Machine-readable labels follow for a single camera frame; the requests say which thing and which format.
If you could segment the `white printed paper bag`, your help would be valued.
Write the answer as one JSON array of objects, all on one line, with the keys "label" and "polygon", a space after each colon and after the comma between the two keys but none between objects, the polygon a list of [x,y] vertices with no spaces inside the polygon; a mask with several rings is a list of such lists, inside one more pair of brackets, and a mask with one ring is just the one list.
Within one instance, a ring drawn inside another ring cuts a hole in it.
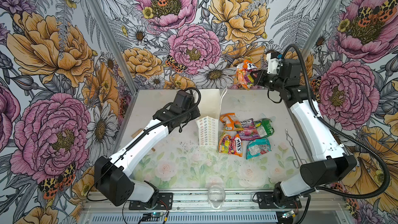
[{"label": "white printed paper bag", "polygon": [[199,129],[199,145],[216,148],[218,145],[219,117],[222,100],[228,89],[201,89],[200,117],[196,120]]}]

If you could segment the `Fox's candy packet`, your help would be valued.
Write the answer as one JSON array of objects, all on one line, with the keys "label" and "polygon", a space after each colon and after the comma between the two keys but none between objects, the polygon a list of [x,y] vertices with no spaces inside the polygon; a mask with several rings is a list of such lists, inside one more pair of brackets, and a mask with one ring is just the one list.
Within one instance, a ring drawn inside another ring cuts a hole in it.
[{"label": "Fox's candy packet", "polygon": [[242,157],[243,146],[240,135],[237,133],[234,136],[230,136],[223,132],[218,143],[218,152]]},{"label": "Fox's candy packet", "polygon": [[257,71],[257,67],[250,61],[244,60],[236,67],[237,84],[244,89],[249,90],[254,85],[254,79],[251,72]]}]

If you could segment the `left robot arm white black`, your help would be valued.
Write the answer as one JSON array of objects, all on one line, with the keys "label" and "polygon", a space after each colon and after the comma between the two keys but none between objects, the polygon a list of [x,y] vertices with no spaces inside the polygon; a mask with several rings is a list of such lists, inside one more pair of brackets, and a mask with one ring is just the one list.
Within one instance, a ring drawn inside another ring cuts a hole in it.
[{"label": "left robot arm white black", "polygon": [[94,187],[114,206],[127,201],[154,207],[159,191],[147,181],[130,178],[143,157],[174,129],[182,129],[200,116],[201,93],[197,88],[177,91],[173,100],[156,111],[147,126],[125,147],[110,157],[101,156],[94,164]]}]

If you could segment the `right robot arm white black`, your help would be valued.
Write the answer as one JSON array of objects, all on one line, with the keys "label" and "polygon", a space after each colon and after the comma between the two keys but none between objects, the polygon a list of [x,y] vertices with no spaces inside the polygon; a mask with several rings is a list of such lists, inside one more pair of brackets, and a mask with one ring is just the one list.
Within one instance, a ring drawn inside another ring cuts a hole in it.
[{"label": "right robot arm white black", "polygon": [[266,69],[251,73],[256,85],[279,92],[304,134],[312,162],[299,165],[299,173],[275,185],[273,201],[278,206],[309,193],[317,186],[342,180],[356,165],[329,128],[318,118],[311,87],[300,84],[305,66],[298,59],[284,59],[279,52],[266,54]]}]

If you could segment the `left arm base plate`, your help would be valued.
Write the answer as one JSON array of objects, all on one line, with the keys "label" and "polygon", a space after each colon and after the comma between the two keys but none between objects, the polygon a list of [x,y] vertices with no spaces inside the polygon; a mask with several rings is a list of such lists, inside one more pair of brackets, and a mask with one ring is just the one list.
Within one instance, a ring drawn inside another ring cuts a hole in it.
[{"label": "left arm base plate", "polygon": [[152,210],[171,210],[173,207],[173,193],[161,192],[156,198],[147,203],[131,201],[129,210],[131,211],[152,211]]}]

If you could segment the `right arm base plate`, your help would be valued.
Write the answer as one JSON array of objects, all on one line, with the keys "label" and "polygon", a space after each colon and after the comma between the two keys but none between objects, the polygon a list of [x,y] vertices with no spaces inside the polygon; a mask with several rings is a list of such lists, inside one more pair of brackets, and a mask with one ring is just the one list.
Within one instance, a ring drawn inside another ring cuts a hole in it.
[{"label": "right arm base plate", "polygon": [[302,204],[299,197],[274,196],[273,192],[256,192],[253,198],[260,209],[282,208],[300,209]]}]

